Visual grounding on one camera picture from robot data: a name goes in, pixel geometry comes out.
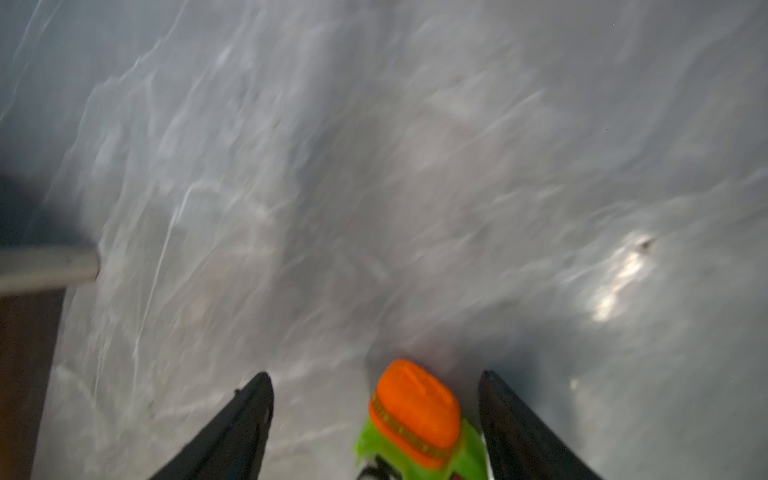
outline orange object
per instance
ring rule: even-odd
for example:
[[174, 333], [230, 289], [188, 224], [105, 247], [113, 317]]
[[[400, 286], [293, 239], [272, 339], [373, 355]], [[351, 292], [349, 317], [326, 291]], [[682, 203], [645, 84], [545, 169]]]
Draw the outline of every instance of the orange object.
[[461, 429], [456, 397], [408, 360], [387, 367], [368, 412], [377, 430], [425, 468], [440, 468], [449, 460]]

